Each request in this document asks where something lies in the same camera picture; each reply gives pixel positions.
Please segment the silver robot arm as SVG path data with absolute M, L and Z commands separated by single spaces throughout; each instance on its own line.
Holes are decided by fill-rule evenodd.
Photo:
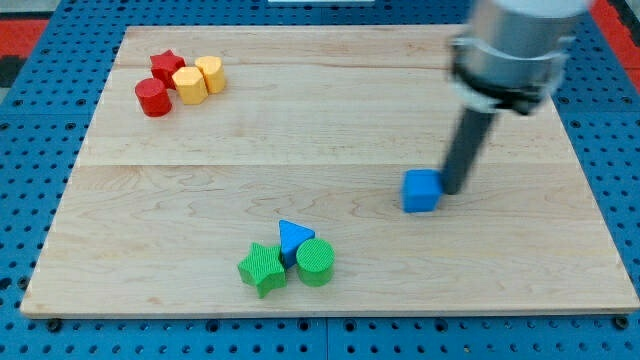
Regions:
M 477 0 L 451 40 L 452 75 L 463 104 L 494 114 L 534 111 L 563 81 L 573 30 L 591 0 Z

